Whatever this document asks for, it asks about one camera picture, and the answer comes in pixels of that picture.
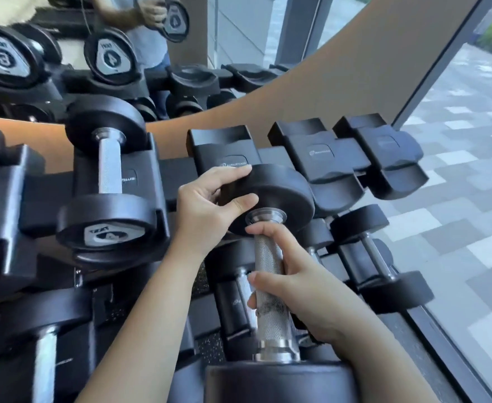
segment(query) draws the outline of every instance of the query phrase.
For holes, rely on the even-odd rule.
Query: left hand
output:
[[[220,243],[230,224],[259,201],[257,195],[250,193],[224,206],[216,204],[222,185],[245,177],[250,172],[251,165],[213,167],[195,181],[182,185],[177,196],[173,241],[185,252],[204,259]]]

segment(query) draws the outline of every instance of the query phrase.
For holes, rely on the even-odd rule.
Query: right hand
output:
[[[246,231],[274,239],[283,252],[286,270],[286,275],[254,271],[248,276],[250,284],[281,298],[317,340],[330,343],[344,357],[347,341],[377,321],[376,315],[351,289],[315,262],[284,225],[259,222]],[[255,293],[248,306],[256,308]]]
[[[163,28],[168,16],[165,0],[137,0],[143,24],[149,27]]]

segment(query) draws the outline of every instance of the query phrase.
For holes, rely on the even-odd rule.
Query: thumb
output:
[[[231,224],[244,212],[253,208],[257,204],[257,202],[259,202],[259,197],[254,193],[249,193],[248,195],[239,196],[238,198],[233,199],[228,204],[222,206],[221,212],[223,213],[227,222]]]
[[[289,276],[268,273],[266,271],[253,271],[248,275],[249,283],[256,290],[264,291],[273,296],[284,298],[289,286]]]

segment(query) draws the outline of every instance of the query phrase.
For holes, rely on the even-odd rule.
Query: hand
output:
[[[213,167],[197,180],[179,188],[177,197],[176,233],[174,242],[184,251],[202,259],[222,240],[229,225],[259,201],[251,193],[235,198],[224,206],[216,205],[222,185],[245,177],[251,165],[244,167]]]
[[[344,357],[345,340],[363,331],[364,323],[377,320],[376,315],[352,290],[315,262],[284,225],[259,222],[246,231],[274,239],[283,252],[286,270],[286,275],[254,271],[248,276],[249,282],[257,290],[281,298],[316,339],[330,343]],[[248,306],[256,308],[255,293]]]
[[[163,28],[168,16],[165,0],[137,0],[143,24],[149,27]]]

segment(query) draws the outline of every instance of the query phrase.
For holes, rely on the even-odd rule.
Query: blue jeans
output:
[[[164,55],[164,59],[158,65],[153,67],[152,69],[163,70],[165,67],[168,67],[171,64],[169,53],[166,52]],[[156,107],[156,115],[159,120],[167,120],[168,112],[166,110],[166,99],[168,98],[170,92],[168,90],[159,90],[151,93],[151,99],[155,102]]]

